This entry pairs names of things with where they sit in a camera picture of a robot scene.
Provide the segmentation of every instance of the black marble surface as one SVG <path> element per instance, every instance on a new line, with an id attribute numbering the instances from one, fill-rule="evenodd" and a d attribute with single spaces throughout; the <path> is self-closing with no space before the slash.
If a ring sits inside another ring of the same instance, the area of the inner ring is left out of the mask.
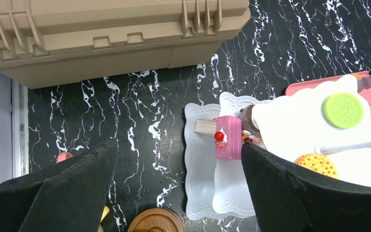
<path id="1" fill-rule="evenodd" d="M 126 231 L 152 207 L 174 210 L 189 232 L 259 231 L 255 217 L 186 217 L 182 110 L 218 103 L 223 91 L 273 99 L 292 83 L 371 69 L 371 1 L 251 0 L 250 9 L 243 31 L 207 64 L 30 90 L 31 171 L 113 138 L 106 232 Z"/>

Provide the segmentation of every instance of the orange cookie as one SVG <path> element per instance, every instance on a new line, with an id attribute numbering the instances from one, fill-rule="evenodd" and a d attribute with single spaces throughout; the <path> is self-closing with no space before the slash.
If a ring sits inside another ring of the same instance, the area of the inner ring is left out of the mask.
<path id="1" fill-rule="evenodd" d="M 324 155 L 306 154 L 297 159 L 296 163 L 314 172 L 338 179 L 338 170 L 336 170 L 335 164 Z"/>

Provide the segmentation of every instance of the plastic latch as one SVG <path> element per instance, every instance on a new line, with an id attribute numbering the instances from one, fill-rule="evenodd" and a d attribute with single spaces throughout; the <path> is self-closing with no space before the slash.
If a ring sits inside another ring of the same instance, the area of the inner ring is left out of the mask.
<path id="1" fill-rule="evenodd" d="M 109 48 L 109 47 L 114 47 L 113 44 L 110 43 L 109 36 L 93 38 L 93 46 L 92 46 L 93 50 L 102 49 L 102 48 Z"/>
<path id="2" fill-rule="evenodd" d="M 28 39 L 24 35 L 24 33 L 18 28 L 16 25 L 15 19 L 14 19 L 14 14 L 12 12 L 9 12 L 9 18 L 11 19 L 12 27 L 14 28 L 15 35 L 18 39 L 20 47 L 28 52 Z"/>
<path id="3" fill-rule="evenodd" d="M 193 38 L 200 30 L 200 7 L 199 0 L 195 0 L 195 12 L 191 21 L 188 20 L 187 4 L 183 0 L 183 14 L 181 17 L 181 27 L 183 30 L 183 39 Z"/>
<path id="4" fill-rule="evenodd" d="M 135 45 L 135 44 L 142 44 L 146 43 L 146 40 L 143 38 L 143 33 L 129 33 L 127 34 L 127 43 L 126 45 Z"/>
<path id="5" fill-rule="evenodd" d="M 39 47 L 36 43 L 35 37 L 28 37 L 28 51 L 32 53 L 34 57 L 43 57 L 50 55 L 48 52 Z"/>
<path id="6" fill-rule="evenodd" d="M 188 31 L 188 16 L 187 16 L 187 4 L 183 0 L 183 14 L 181 15 L 181 28 L 183 29 L 183 36 L 187 35 Z"/>
<path id="7" fill-rule="evenodd" d="M 0 35 L 3 40 L 3 44 L 5 44 L 6 49 L 11 53 L 15 54 L 15 44 L 14 44 L 14 39 L 9 36 L 9 34 L 2 29 L 2 25 L 0 23 Z"/>
<path id="8" fill-rule="evenodd" d="M 209 0 L 205 0 L 205 14 L 203 17 L 204 31 L 206 36 L 216 35 L 221 28 L 222 24 L 222 6 L 221 0 L 217 0 L 217 11 L 213 19 L 210 16 Z"/>
<path id="9" fill-rule="evenodd" d="M 30 13 L 30 2 L 29 1 L 30 0 L 25 0 L 25 8 L 26 8 L 25 13 L 26 13 L 26 16 L 28 17 L 30 29 L 32 30 L 36 45 L 40 48 L 39 50 L 44 51 L 47 55 L 49 55 L 49 53 L 46 51 L 44 37 L 41 34 L 41 32 L 35 27 L 35 23 L 33 22 L 32 15 Z"/>

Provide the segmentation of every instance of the red cherry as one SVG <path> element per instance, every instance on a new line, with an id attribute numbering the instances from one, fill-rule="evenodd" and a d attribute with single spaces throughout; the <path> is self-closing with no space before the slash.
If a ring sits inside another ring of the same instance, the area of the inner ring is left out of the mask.
<path id="1" fill-rule="evenodd" d="M 214 135 L 214 138 L 216 139 L 216 140 L 218 140 L 218 141 L 223 141 L 223 139 L 224 139 L 224 134 L 222 133 L 222 132 L 217 132 L 217 133 L 215 133 L 215 135 Z"/>

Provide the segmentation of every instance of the white plate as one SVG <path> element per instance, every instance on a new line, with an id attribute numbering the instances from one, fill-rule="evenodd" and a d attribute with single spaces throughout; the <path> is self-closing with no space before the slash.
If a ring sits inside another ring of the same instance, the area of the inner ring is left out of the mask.
<path id="1" fill-rule="evenodd" d="M 240 110 L 249 105 L 269 102 L 271 100 L 258 101 L 250 96 L 235 97 L 223 92 L 220 116 L 238 117 Z M 213 208 L 218 213 L 233 213 L 239 218 L 255 215 L 241 160 L 217 160 Z"/>
<path id="2" fill-rule="evenodd" d="M 198 220 L 202 217 L 223 219 L 235 216 L 233 213 L 219 214 L 213 210 L 215 193 L 214 171 L 217 159 L 215 158 L 214 137 L 195 133 L 197 119 L 211 120 L 220 114 L 220 105 L 208 104 L 199 106 L 189 103 L 185 106 L 185 190 L 188 201 L 187 217 Z"/>
<path id="3" fill-rule="evenodd" d="M 362 103 L 364 116 L 356 127 L 339 129 L 327 122 L 322 104 L 333 93 L 348 92 Z M 349 145 L 371 141 L 371 111 L 357 93 L 357 81 L 345 75 L 336 82 L 326 81 L 293 96 L 282 96 L 270 104 L 255 107 L 257 122 L 267 150 L 295 162 L 298 157 L 318 152 L 323 145 Z M 328 156 L 336 165 L 340 180 L 371 187 L 371 148 L 348 150 Z"/>

